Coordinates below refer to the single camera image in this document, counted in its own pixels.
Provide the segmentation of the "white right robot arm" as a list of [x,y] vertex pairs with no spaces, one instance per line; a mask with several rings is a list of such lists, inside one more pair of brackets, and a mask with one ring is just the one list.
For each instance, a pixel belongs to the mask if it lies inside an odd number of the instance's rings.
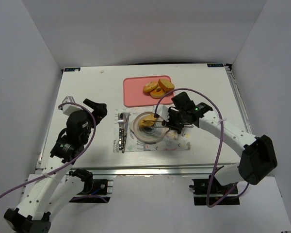
[[216,185],[226,186],[245,181],[257,185],[277,167],[277,159],[270,137],[247,133],[222,118],[219,110],[203,102],[195,104],[186,92],[172,97],[172,107],[160,103],[154,105],[153,113],[163,119],[162,125],[181,133],[187,125],[205,130],[220,142],[228,145],[240,157],[238,163],[216,168],[210,179]]

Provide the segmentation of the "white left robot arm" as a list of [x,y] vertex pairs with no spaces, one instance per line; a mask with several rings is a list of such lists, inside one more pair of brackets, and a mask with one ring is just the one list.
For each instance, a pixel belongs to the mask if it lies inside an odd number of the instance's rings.
[[67,97],[59,109],[68,116],[50,151],[40,177],[18,206],[8,209],[4,219],[16,233],[47,233],[57,213],[77,194],[90,195],[93,174],[70,169],[89,148],[97,125],[107,115],[107,105],[85,99],[76,104]]

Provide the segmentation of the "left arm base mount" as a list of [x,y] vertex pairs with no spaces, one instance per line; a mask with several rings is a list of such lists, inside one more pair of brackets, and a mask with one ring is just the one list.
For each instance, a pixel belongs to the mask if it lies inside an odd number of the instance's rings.
[[83,190],[75,195],[70,203],[108,203],[113,192],[113,179],[98,178],[92,172],[78,168],[69,171],[70,177],[78,177],[83,183]]

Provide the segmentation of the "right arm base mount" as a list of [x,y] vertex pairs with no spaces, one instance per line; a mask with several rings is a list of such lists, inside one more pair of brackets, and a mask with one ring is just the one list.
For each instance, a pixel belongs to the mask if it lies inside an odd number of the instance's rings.
[[[194,205],[206,206],[207,190],[209,179],[192,179],[192,183],[189,185],[189,189],[193,192]],[[223,195],[225,195],[233,184],[221,186],[213,182],[210,189],[209,204],[212,205],[218,201]],[[240,205],[238,196],[238,189],[235,188],[228,196],[226,196],[218,205]]]

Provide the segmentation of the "toast slice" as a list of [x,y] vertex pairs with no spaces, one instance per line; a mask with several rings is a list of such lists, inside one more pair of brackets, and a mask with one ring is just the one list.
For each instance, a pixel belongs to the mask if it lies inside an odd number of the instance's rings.
[[159,79],[158,84],[166,93],[175,89],[174,84],[167,79]]

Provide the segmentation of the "oval speckled bread roll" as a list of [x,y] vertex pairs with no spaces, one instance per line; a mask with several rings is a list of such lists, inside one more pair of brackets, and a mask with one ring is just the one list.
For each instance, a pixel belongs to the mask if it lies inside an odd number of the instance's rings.
[[139,122],[139,127],[152,127],[157,121],[157,118],[155,118],[153,115],[147,115],[143,117]]

